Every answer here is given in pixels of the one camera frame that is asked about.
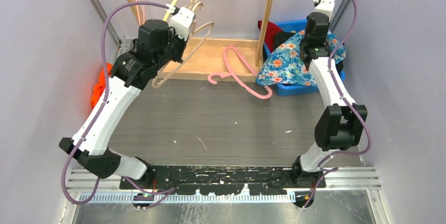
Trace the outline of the beige wooden hanger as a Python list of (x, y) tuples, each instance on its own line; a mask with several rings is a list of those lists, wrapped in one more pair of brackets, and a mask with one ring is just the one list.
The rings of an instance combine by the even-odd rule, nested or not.
[[(173, 78), (173, 75), (186, 63), (189, 61), (189, 59), (196, 53), (196, 51), (203, 45), (203, 43), (207, 40), (207, 38), (209, 37), (211, 31), (214, 28), (214, 22), (210, 21), (207, 23), (204, 23), (198, 27), (196, 27), (196, 11), (201, 10), (204, 8), (204, 4), (203, 2), (199, 2), (193, 9), (192, 11), (195, 13), (195, 20), (192, 23), (191, 26), (191, 30), (190, 30), (190, 35), (189, 38), (186, 42), (186, 49), (183, 53), (183, 63), (178, 63), (177, 66), (175, 66), (175, 68), (173, 68), (172, 70), (169, 70), (169, 72), (165, 73), (164, 70), (167, 66), (163, 66), (159, 71), (158, 71), (158, 75), (152, 80), (151, 82), (151, 86), (154, 89), (157, 89), (159, 87), (161, 87), (163, 84), (165, 84), (165, 82), (167, 82), (167, 80)], [(190, 43), (193, 42), (193, 37), (202, 32), (202, 31), (206, 31), (206, 34), (204, 35), (204, 37), (199, 38), (197, 41), (197, 44), (194, 45), (192, 47), (192, 49), (188, 49), (187, 47), (189, 46)]]

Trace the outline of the red pleated skirt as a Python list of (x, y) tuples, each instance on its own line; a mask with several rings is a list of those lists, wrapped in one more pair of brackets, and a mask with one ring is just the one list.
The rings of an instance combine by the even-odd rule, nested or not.
[(283, 32), (283, 29), (272, 22), (268, 22), (266, 26), (264, 43), (266, 44), (270, 53), (272, 53), (274, 50), (275, 35), (279, 32)]

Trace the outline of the blue floral skirt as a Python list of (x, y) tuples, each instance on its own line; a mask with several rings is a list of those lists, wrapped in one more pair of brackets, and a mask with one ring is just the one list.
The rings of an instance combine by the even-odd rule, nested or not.
[(306, 69), (300, 59), (300, 43), (305, 31), (293, 33), (290, 38), (274, 49), (257, 74), (256, 83), (260, 86), (270, 86), (281, 83), (317, 87), (316, 80)]

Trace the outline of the pink plastic hanger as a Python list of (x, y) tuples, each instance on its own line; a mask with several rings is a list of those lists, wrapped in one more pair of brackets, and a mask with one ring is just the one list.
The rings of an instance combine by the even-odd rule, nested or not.
[[(242, 64), (242, 67), (244, 70), (247, 70), (247, 73), (242, 74), (241, 72), (237, 72), (231, 65), (231, 62), (229, 60), (228, 54), (229, 51), (232, 51), (237, 56), (238, 60)], [(254, 79), (256, 79), (256, 76), (258, 72), (248, 63), (246, 58), (242, 55), (240, 50), (236, 48), (235, 46), (226, 46), (222, 49), (222, 59), (224, 63), (224, 67), (226, 69), (225, 72), (214, 72), (210, 73), (207, 76), (207, 81), (213, 85), (216, 85), (218, 82), (214, 79), (214, 77), (219, 77), (221, 80), (224, 80), (225, 78), (231, 77), (236, 83), (238, 83), (239, 86), (244, 88), (249, 94), (253, 95), (254, 97), (262, 100), (266, 100), (272, 97), (273, 91), (269, 86), (264, 86), (264, 89), (266, 91), (266, 94), (260, 94), (253, 90), (251, 87), (249, 87), (245, 80), (242, 80), (243, 77), (252, 76)]]

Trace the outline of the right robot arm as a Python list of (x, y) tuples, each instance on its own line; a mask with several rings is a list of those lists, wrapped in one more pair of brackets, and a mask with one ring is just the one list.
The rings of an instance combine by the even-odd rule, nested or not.
[(325, 109), (314, 130), (315, 143), (292, 165), (292, 182), (300, 188), (320, 179), (322, 167), (338, 152), (357, 146), (368, 111), (348, 94), (328, 45), (329, 17), (321, 12), (307, 16), (300, 58), (313, 76)]

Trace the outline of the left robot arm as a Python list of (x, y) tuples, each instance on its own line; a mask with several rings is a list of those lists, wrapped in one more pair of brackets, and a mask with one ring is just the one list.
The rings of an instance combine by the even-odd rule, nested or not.
[(111, 175), (130, 178), (141, 189), (151, 186), (151, 166), (138, 157), (120, 154), (108, 147), (123, 114), (134, 99), (170, 61), (182, 62), (191, 22), (147, 20), (138, 29), (129, 51), (117, 57), (108, 77), (105, 102), (98, 102), (80, 129), (71, 138), (62, 138), (59, 147), (73, 154), (78, 163), (101, 179)]

